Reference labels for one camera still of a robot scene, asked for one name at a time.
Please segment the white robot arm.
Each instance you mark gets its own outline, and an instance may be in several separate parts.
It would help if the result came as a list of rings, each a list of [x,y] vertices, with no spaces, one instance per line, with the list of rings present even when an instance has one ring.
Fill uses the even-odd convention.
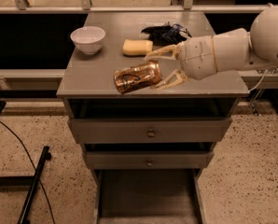
[[[180,63],[156,87],[166,89],[188,78],[202,80],[226,71],[278,68],[278,7],[270,5],[254,19],[251,29],[239,28],[219,35],[191,37],[176,45],[149,52],[145,59],[171,59]]]

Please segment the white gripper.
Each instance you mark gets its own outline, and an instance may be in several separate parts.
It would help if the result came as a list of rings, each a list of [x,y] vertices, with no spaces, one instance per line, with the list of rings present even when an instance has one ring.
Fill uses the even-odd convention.
[[[149,60],[179,60],[181,68],[175,69],[164,80],[153,87],[154,90],[165,90],[178,86],[189,77],[202,80],[217,73],[213,50],[213,39],[210,36],[192,37],[186,42],[169,45],[150,51],[144,58]]]

